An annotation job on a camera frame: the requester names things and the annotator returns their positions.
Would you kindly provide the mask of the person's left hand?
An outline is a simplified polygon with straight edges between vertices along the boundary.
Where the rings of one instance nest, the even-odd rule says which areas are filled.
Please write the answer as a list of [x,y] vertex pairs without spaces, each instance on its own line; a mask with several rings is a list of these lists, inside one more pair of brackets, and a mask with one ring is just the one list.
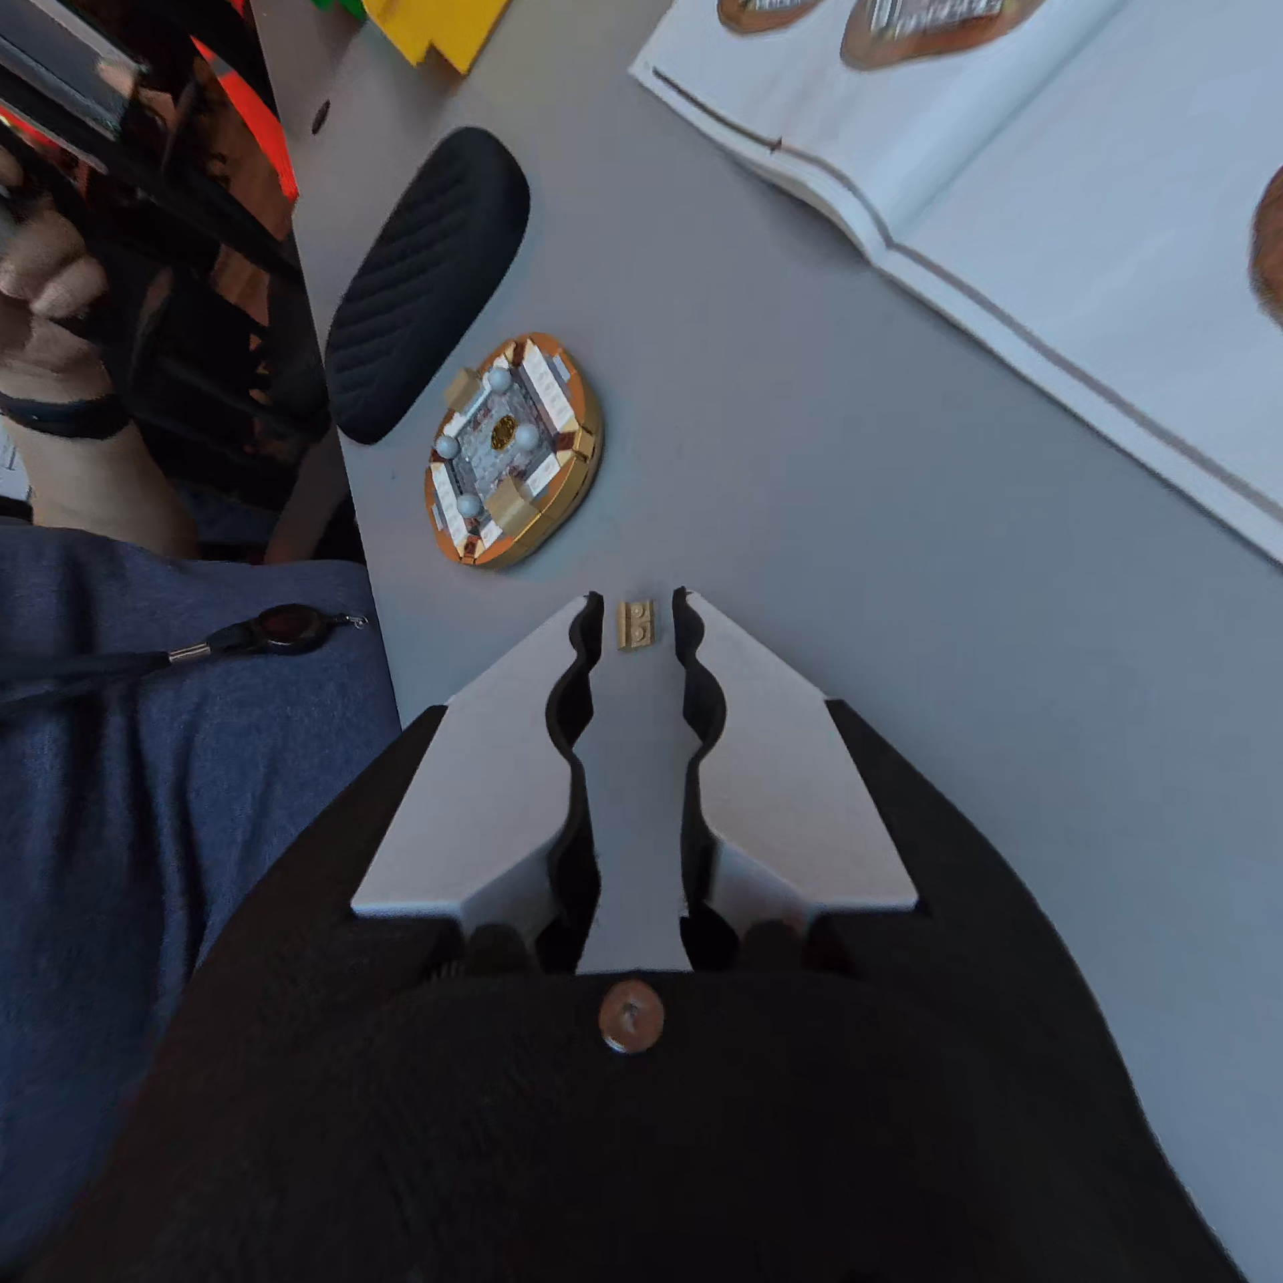
[[68,329],[106,291],[106,273],[80,233],[48,198],[36,198],[3,251],[3,398],[61,407],[113,393],[99,350]]

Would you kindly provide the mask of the black badge reel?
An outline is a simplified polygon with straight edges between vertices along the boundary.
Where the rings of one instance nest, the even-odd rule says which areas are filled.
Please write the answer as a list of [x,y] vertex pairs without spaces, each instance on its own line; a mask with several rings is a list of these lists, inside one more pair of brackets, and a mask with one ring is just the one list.
[[363,615],[328,615],[311,606],[281,604],[207,636],[203,645],[218,657],[294,659],[322,648],[337,631],[361,631],[368,624]]

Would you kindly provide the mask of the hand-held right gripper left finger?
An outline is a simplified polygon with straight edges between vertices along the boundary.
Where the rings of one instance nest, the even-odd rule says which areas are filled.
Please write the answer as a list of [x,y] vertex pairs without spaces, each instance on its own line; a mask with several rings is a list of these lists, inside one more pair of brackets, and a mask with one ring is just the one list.
[[357,920],[514,935],[540,971],[580,966],[600,874],[575,745],[604,602],[574,598],[462,686],[349,900]]

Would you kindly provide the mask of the lego instruction booklet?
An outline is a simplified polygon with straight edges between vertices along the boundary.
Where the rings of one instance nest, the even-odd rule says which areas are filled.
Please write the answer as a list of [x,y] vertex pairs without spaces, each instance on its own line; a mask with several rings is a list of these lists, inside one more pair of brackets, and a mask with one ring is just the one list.
[[1279,563],[1279,2],[682,2],[630,76]]

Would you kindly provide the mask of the red plastic item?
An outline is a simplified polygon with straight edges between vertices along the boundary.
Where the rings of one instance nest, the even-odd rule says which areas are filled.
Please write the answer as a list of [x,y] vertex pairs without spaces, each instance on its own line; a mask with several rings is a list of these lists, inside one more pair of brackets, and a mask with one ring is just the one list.
[[267,108],[262,97],[248,86],[245,79],[235,72],[221,56],[216,56],[210,47],[195,37],[192,37],[190,42],[210,66],[235,112],[242,120],[245,129],[255,138],[259,150],[264,153],[265,160],[276,173],[284,201],[288,202],[290,207],[294,207],[299,190],[294,179],[291,158],[285,144],[284,131],[277,117],[270,108]]

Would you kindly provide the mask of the person's blue shirt torso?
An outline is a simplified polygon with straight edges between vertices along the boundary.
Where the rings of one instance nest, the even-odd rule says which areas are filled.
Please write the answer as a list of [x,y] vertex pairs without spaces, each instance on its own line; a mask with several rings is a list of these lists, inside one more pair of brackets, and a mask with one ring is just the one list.
[[169,651],[276,606],[358,616],[300,657],[195,664],[3,720],[1,1261],[68,1218],[219,931],[398,735],[368,573],[3,523],[3,661]]

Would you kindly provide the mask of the black wristband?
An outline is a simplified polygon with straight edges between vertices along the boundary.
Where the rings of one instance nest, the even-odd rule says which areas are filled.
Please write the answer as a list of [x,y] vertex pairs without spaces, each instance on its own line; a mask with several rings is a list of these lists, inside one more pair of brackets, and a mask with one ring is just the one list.
[[131,424],[126,407],[114,393],[64,404],[1,395],[1,415],[10,424],[62,441],[111,441]]

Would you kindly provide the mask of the round gold lego base build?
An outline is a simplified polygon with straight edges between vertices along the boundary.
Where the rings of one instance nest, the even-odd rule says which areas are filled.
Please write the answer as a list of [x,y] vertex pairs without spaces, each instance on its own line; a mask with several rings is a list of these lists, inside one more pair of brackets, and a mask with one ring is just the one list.
[[525,332],[445,393],[424,474],[438,551],[455,567],[504,570],[539,552],[592,488],[601,405],[557,338]]

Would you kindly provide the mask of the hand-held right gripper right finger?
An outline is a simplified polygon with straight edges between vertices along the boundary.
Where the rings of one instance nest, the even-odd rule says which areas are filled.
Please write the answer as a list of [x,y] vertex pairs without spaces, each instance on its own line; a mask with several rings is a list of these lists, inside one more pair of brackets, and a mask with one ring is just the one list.
[[830,700],[701,593],[672,595],[684,770],[679,937],[690,968],[734,968],[757,928],[804,942],[824,919],[907,914],[916,890]]

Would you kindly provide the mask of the person's left forearm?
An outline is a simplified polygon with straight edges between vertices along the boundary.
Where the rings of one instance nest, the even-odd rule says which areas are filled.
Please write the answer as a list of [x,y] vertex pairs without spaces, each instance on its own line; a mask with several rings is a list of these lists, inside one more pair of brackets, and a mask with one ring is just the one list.
[[138,430],[62,439],[3,421],[28,483],[36,528],[74,531],[178,560],[200,557],[198,526]]

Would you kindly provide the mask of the yellow brick pieces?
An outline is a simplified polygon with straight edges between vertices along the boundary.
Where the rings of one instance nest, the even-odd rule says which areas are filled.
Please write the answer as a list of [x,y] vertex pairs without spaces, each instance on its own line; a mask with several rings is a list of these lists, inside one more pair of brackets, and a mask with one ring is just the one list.
[[410,66],[436,53],[459,77],[470,74],[510,2],[361,2],[377,27]]

